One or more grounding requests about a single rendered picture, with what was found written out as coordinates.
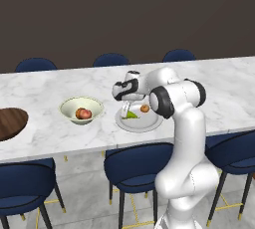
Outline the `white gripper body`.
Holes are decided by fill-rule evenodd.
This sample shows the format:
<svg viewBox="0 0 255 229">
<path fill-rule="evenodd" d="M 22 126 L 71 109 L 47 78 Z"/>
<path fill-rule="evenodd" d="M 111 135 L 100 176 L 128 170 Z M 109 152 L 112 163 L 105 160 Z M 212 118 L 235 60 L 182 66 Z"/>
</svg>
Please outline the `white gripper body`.
<svg viewBox="0 0 255 229">
<path fill-rule="evenodd" d="M 131 102 L 129 102 L 129 101 L 124 102 L 124 105 L 123 105 L 122 111 L 121 111 L 121 117 L 127 117 L 128 116 L 128 110 L 130 108 L 130 104 L 131 104 Z"/>
</svg>

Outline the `white round plate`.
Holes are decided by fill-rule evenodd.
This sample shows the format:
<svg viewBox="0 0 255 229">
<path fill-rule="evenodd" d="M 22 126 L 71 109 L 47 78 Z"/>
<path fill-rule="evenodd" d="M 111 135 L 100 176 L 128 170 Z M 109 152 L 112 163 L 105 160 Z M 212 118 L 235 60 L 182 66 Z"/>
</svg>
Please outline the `white round plate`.
<svg viewBox="0 0 255 229">
<path fill-rule="evenodd" d="M 152 109 L 149 109 L 148 113 L 143 113 L 140 111 L 141 104 L 132 104 L 129 111 L 135 113 L 138 118 L 128 118 L 122 119 L 121 111 L 118 110 L 116 113 L 116 123 L 117 125 L 130 132 L 148 132 L 156 129 L 163 122 L 163 117 L 156 114 Z"/>
</svg>

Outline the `pale green bowl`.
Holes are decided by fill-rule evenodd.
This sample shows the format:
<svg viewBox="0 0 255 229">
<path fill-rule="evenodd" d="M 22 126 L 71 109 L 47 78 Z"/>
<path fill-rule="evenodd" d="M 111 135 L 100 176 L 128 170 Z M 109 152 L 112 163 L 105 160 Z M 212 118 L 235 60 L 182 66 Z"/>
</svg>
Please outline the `pale green bowl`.
<svg viewBox="0 0 255 229">
<path fill-rule="evenodd" d="M 83 108 L 90 110 L 92 117 L 88 119 L 77 119 L 76 110 Z M 74 97 L 66 100 L 60 105 L 61 114 L 71 122 L 79 125 L 90 123 L 97 118 L 104 110 L 103 104 L 95 98 L 90 97 Z"/>
</svg>

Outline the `dark brown wooden bowl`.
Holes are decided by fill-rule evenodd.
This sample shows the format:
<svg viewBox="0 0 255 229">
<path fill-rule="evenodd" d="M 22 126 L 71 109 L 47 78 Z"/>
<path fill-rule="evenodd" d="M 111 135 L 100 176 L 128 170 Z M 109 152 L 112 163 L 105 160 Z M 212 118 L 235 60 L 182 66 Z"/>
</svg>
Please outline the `dark brown wooden bowl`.
<svg viewBox="0 0 255 229">
<path fill-rule="evenodd" d="M 18 108 L 0 109 L 0 141 L 16 136 L 28 122 L 28 114 Z"/>
</svg>

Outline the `green fruit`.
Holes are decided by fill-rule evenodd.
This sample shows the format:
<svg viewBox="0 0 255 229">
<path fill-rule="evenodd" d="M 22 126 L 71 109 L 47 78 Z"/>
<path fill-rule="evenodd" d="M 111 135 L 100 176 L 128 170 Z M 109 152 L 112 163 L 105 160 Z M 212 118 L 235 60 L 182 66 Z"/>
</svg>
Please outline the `green fruit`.
<svg viewBox="0 0 255 229">
<path fill-rule="evenodd" d="M 127 115 L 125 117 L 122 117 L 122 119 L 128 119 L 128 118 L 138 118 L 138 116 L 135 113 L 128 111 Z"/>
</svg>

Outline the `blue upholstered chair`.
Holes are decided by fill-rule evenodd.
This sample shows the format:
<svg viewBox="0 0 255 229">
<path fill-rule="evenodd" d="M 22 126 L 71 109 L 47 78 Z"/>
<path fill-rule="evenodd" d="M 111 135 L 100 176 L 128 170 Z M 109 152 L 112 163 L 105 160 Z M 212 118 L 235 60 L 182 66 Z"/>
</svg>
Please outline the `blue upholstered chair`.
<svg viewBox="0 0 255 229">
<path fill-rule="evenodd" d="M 156 175 L 169 162 L 173 152 L 170 142 L 155 142 L 107 150 L 104 170 L 110 183 L 110 200 L 113 187 L 120 191 L 119 229 L 123 229 L 125 194 L 148 193 L 153 197 L 153 219 L 157 221 Z"/>
<path fill-rule="evenodd" d="M 16 67 L 15 72 L 25 73 L 52 70 L 57 70 L 56 65 L 52 61 L 44 58 L 30 58 L 20 62 Z"/>
<path fill-rule="evenodd" d="M 53 229 L 44 204 L 52 191 L 56 192 L 62 210 L 66 212 L 53 158 L 0 163 L 0 221 L 3 229 L 10 229 L 8 216 L 23 216 L 37 208 L 46 228 Z"/>
<path fill-rule="evenodd" d="M 117 53 L 102 54 L 97 57 L 93 63 L 94 67 L 111 67 L 111 66 L 122 66 L 128 65 L 129 60 Z"/>
<path fill-rule="evenodd" d="M 182 62 L 182 61 L 194 61 L 195 56 L 188 50 L 176 49 L 169 51 L 165 54 L 163 62 Z"/>
<path fill-rule="evenodd" d="M 241 219 L 253 174 L 255 173 L 255 129 L 208 136 L 206 138 L 205 155 L 213 165 L 221 170 L 206 226 L 210 225 L 216 210 L 230 208 L 226 200 L 224 200 L 224 206 L 217 207 L 228 174 L 247 176 L 242 200 L 240 203 L 233 204 L 233 207 L 239 207 L 238 219 Z"/>
</svg>

